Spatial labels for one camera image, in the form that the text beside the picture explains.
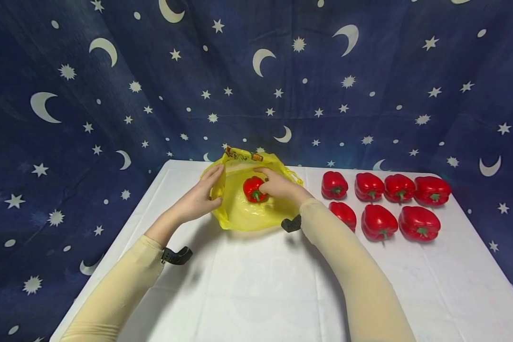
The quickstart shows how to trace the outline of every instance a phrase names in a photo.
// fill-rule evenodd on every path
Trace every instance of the yellow plastic bag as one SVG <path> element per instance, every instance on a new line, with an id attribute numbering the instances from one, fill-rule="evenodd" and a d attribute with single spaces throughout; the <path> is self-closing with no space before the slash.
<path id="1" fill-rule="evenodd" d="M 211 199 L 223 198 L 219 209 L 213 211 L 213 215 L 217 217 L 223 229 L 263 230 L 279 226 L 282 220 L 293 219 L 299 214 L 298 208 L 287 199 L 268 196 L 266 201 L 252 203 L 243 193 L 243 183 L 246 179 L 253 176 L 265 179 L 266 176 L 263 173 L 253 171 L 259 166 L 272 169 L 293 183 L 303 184 L 296 173 L 283 165 L 275 154 L 266 152 L 255 154 L 228 146 L 222 158 L 215 161 L 205 172 L 219 163 L 224 164 L 225 171 L 211 189 Z"/>

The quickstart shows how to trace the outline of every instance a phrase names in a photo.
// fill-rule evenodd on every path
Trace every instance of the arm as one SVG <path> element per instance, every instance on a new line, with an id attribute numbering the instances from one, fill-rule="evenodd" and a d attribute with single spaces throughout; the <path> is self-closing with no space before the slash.
<path id="1" fill-rule="evenodd" d="M 410 325 L 386 275 L 356 235 L 306 189 L 269 169 L 260 189 L 300 207 L 302 231 L 342 286 L 353 342 L 414 342 Z"/>
<path id="2" fill-rule="evenodd" d="M 61 342 L 114 342 L 146 291 L 163 270 L 161 257 L 173 233 L 184 222 L 218 208 L 222 199 L 209 192 L 224 167 L 209 169 L 201 180 L 162 213 L 120 258 L 88 297 Z"/>

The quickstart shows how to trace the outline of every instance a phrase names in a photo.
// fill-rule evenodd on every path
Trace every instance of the table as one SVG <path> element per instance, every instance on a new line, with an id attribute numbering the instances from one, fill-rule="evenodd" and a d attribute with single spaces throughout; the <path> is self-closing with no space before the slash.
<path id="1" fill-rule="evenodd" d="M 209 165 L 168 161 L 63 318 L 58 341 L 85 299 L 153 221 L 189 190 Z M 322 202 L 322 175 L 331 169 L 292 167 Z M 350 185 L 347 199 L 360 221 L 366 205 L 354 194 L 358 170 L 336 170 Z M 373 171 L 381 179 L 394 172 Z M 404 173 L 411 179 L 423 173 Z M 399 216 L 401 205 L 379 204 Z M 454 197 L 439 209 L 442 230 L 421 245 L 356 235 L 385 272 L 418 341 L 513 342 L 513 287 Z M 319 251 L 301 231 L 224 231 L 212 215 L 183 225 L 169 247 L 189 246 L 185 266 L 166 265 L 132 314 L 119 341 L 349 341 L 344 298 Z"/>

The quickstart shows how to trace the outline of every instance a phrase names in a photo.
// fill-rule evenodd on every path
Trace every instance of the crescent moon print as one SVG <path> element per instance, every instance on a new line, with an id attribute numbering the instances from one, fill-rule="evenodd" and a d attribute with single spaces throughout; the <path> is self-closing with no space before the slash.
<path id="1" fill-rule="evenodd" d="M 180 13 L 175 13 L 171 11 L 169 5 L 165 0 L 159 0 L 158 4 L 160 6 L 160 11 L 166 21 L 169 21 L 171 24 L 177 24 L 177 22 L 181 21 L 184 18 L 184 11 Z"/>
<path id="2" fill-rule="evenodd" d="M 108 54 L 110 55 L 110 60 L 112 60 L 110 67 L 116 65 L 116 62 L 118 61 L 118 54 L 116 52 L 116 48 L 114 47 L 114 45 L 110 43 L 108 39 L 96 38 L 93 40 L 93 42 L 91 42 L 91 44 L 89 44 L 89 53 L 91 53 L 91 51 L 97 49 L 98 47 L 108 52 Z"/>
<path id="3" fill-rule="evenodd" d="M 274 55 L 274 53 L 272 53 L 272 51 L 268 49 L 260 49 L 257 52 L 255 52 L 253 56 L 253 69 L 255 69 L 256 74 L 260 77 L 264 77 L 262 76 L 262 72 L 260 72 L 260 63 L 266 57 L 275 58 L 276 56 Z"/>
<path id="4" fill-rule="evenodd" d="M 372 167 L 373 171 L 390 171 L 390 170 L 382 170 L 380 169 L 380 166 L 382 166 L 382 163 L 385 161 L 385 159 L 382 159 L 381 161 L 377 161 L 376 164 Z"/>
<path id="5" fill-rule="evenodd" d="M 123 166 L 121 167 L 120 170 L 125 170 L 127 168 L 129 168 L 129 166 L 131 165 L 131 158 L 129 157 L 129 155 L 127 154 L 126 151 L 122 151 L 122 150 L 119 150 L 119 151 L 116 151 L 117 153 L 121 154 L 123 156 Z"/>
<path id="6" fill-rule="evenodd" d="M 492 177 L 494 176 L 498 170 L 499 170 L 499 167 L 502 165 L 502 156 L 499 156 L 498 157 L 498 160 L 495 162 L 495 164 L 493 166 L 485 166 L 483 164 L 483 159 L 480 159 L 479 158 L 479 170 L 481 172 L 481 174 L 485 177 Z"/>
<path id="7" fill-rule="evenodd" d="M 104 256 L 105 255 L 102 255 L 101 259 L 99 259 L 99 261 L 96 262 L 93 266 L 85 266 L 84 261 L 82 260 L 82 262 L 80 263 L 80 272 L 85 275 L 93 274 L 93 272 L 95 272 L 95 269 L 97 268 L 97 266 L 99 266 L 99 264 L 101 263 L 101 260 L 103 259 Z"/>
<path id="8" fill-rule="evenodd" d="M 293 135 L 292 135 L 292 133 L 291 133 L 291 131 L 290 131 L 289 127 L 287 127 L 287 126 L 283 126 L 283 127 L 285 127 L 285 136 L 284 136 L 284 137 L 282 137 L 282 138 L 276 138 L 276 137 L 274 137 L 274 139 L 275 139 L 275 140 L 277 140 L 277 141 L 279 141 L 280 143 L 288 143 L 288 142 L 289 142 L 289 140 L 290 140 L 290 138 L 292 138 L 292 137 L 293 137 Z"/>
<path id="9" fill-rule="evenodd" d="M 59 120 L 54 119 L 46 109 L 46 101 L 50 97 L 56 97 L 57 95 L 52 93 L 36 93 L 30 97 L 30 107 L 34 111 L 34 114 L 38 115 L 40 119 L 47 121 L 52 124 L 61 123 Z"/>
<path id="10" fill-rule="evenodd" d="M 340 28 L 336 33 L 333 35 L 333 37 L 338 35 L 344 35 L 348 37 L 348 47 L 346 49 L 346 52 L 342 55 L 342 57 L 349 54 L 353 48 L 357 44 L 357 40 L 359 39 L 359 29 L 355 25 L 346 25 L 343 28 Z"/>

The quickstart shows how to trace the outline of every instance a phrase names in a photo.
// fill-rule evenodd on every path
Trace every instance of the hand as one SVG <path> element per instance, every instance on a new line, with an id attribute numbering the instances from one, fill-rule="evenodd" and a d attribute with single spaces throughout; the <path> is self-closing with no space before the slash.
<path id="1" fill-rule="evenodd" d="M 222 198 L 211 201 L 209 194 L 211 188 L 217 183 L 223 172 L 224 165 L 221 163 L 207 170 L 198 183 L 169 209 L 176 219 L 180 221 L 180 224 L 199 219 L 203 215 L 219 208 L 222 204 Z"/>
<path id="2" fill-rule="evenodd" d="M 300 207 L 307 199 L 314 198 L 306 189 L 286 179 L 268 168 L 256 168 L 255 172 L 266 174 L 268 181 L 262 184 L 260 191 L 273 197 L 285 198 Z"/>
<path id="3" fill-rule="evenodd" d="M 166 248 L 171 236 L 182 223 L 199 219 L 199 217 L 219 208 L 222 204 L 222 198 L 211 201 L 209 194 L 223 171 L 223 164 L 207 170 L 193 188 L 158 217 L 145 235 Z"/>

